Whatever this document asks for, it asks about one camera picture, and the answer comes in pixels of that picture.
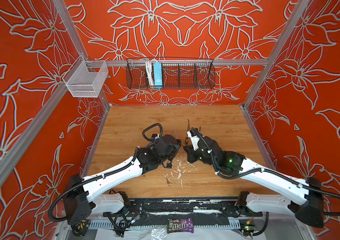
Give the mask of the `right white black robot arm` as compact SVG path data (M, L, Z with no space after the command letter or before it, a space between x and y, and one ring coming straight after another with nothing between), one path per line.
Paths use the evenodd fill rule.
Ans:
M271 212L294 216L300 222L323 228L326 216L340 217L340 212L327 212L324 197L340 200L340 194L322 190L316 178L299 179L262 166L244 155L224 151L219 144L204 136L198 129L187 132L191 145L185 146L190 163L201 161L210 165L214 173L225 179L243 179L266 187L275 195L257 195L241 192L237 201L239 208L252 213Z

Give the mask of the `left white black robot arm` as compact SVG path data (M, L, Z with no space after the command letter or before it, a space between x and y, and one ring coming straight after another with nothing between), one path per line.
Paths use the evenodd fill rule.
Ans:
M92 213L117 213L125 206L127 198L117 193L102 203L100 196L104 192L159 166L170 169L181 140L164 135L159 123L144 129L142 135L149 144L145 148L136 147L134 154L124 162L95 175L81 177L76 174L70 177L63 193L49 207L49 220L75 225Z

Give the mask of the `purple candy bag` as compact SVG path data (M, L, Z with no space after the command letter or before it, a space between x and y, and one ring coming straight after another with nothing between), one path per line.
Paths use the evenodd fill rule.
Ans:
M167 233L194 233L192 218L169 219L167 222Z

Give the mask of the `light blue box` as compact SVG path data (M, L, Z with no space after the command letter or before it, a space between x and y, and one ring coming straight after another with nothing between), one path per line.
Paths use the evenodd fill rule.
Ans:
M153 70L154 70L155 87L160 89L163 87L162 63L154 62Z

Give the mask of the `clear plastic sheet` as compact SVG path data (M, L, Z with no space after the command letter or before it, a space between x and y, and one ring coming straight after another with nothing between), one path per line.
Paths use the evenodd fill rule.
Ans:
M134 240L167 240L168 233L165 229L150 229L138 231Z

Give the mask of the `yellow black tape measure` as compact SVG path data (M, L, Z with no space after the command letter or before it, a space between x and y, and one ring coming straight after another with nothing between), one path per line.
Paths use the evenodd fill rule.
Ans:
M90 224L90 220L83 220L77 224L71 225L72 234L76 237L83 237L87 233Z

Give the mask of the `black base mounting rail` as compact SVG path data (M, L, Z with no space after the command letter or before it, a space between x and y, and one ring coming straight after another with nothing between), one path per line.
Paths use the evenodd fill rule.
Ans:
M144 214L221 214L225 217L262 217L236 205L237 197L181 197L181 198L130 198L130 205L124 206L119 213L126 216Z

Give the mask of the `clear plastic wall bin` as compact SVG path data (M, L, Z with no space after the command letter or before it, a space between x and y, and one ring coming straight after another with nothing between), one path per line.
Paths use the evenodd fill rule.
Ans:
M103 88L109 69L105 61L100 67L88 66L88 61L78 59L63 76L68 91L74 98L97 98Z

